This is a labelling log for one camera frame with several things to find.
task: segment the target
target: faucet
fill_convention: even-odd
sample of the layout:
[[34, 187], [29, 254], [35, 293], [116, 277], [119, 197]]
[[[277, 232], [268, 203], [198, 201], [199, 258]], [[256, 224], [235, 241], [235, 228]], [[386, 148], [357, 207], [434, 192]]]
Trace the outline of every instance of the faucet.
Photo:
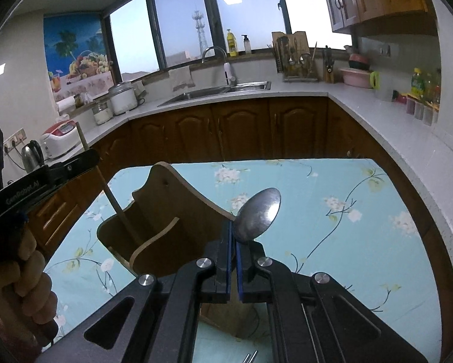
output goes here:
[[201, 63], [205, 62], [206, 53], [208, 53], [212, 49], [221, 50], [223, 54], [223, 71], [225, 72], [226, 85], [234, 86], [235, 82], [237, 81], [237, 78], [233, 76], [233, 73], [231, 71], [231, 65], [230, 63], [227, 62], [227, 53], [223, 48], [219, 46], [210, 46], [209, 48], [206, 48], [205, 51], [203, 52], [203, 55], [201, 55]]

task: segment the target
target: silver bolt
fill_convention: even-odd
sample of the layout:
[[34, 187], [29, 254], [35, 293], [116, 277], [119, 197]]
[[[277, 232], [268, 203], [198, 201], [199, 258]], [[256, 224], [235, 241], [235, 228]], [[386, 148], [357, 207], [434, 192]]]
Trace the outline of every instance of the silver bolt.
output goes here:
[[326, 273], [316, 273], [316, 275], [314, 276], [314, 280], [317, 282], [317, 283], [328, 283], [331, 278], [329, 277], [328, 274]]
[[142, 286], [148, 286], [154, 282], [154, 276], [152, 274], [143, 274], [138, 281]]
[[257, 263], [262, 266], [262, 268], [266, 268], [272, 264], [272, 259], [269, 257], [262, 257], [257, 259]]
[[198, 266], [198, 268], [202, 268], [202, 269], [209, 268], [211, 266], [211, 259], [199, 258], [197, 260], [197, 266]]

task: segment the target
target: stainless steel kettle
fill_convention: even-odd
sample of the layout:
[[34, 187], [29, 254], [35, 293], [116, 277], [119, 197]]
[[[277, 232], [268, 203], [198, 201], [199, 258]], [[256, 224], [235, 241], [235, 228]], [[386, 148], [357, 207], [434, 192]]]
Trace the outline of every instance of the stainless steel kettle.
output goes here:
[[27, 173], [45, 165], [41, 147], [36, 140], [30, 141], [21, 149], [21, 158]]

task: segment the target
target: light blue floral tablecloth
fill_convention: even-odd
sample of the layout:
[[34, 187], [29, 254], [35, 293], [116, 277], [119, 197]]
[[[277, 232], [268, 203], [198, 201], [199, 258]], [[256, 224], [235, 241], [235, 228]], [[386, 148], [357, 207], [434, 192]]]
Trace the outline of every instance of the light blue floral tablecloth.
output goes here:
[[[325, 271], [422, 352], [440, 359], [441, 317], [422, 240], [387, 175], [371, 160], [274, 160], [174, 165], [204, 196], [236, 214], [256, 192], [276, 187], [279, 214], [257, 240], [292, 271]], [[118, 172], [109, 183], [124, 208], [150, 167]], [[97, 241], [114, 211], [102, 192], [66, 236], [45, 271], [58, 295], [58, 338], [66, 335], [134, 277]], [[268, 328], [259, 307], [258, 331]], [[199, 324], [193, 361], [241, 362], [259, 349], [272, 361], [269, 337], [235, 339]]]

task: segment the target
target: stainless steel sink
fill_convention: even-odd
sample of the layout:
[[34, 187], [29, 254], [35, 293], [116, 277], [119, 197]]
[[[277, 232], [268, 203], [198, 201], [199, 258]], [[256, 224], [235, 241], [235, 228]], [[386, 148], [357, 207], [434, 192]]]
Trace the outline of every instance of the stainless steel sink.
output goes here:
[[171, 103], [178, 103], [188, 100], [195, 100], [198, 98], [203, 98], [205, 96], [212, 96], [218, 94], [226, 94], [238, 91], [252, 91], [252, 90], [270, 90], [272, 82], [252, 82], [252, 83], [242, 83], [237, 84], [236, 86], [220, 86], [220, 87], [211, 87], [204, 88], [201, 90], [189, 91], [187, 93], [182, 93], [170, 100], [167, 100], [165, 103], [162, 103], [160, 106], [169, 105]]

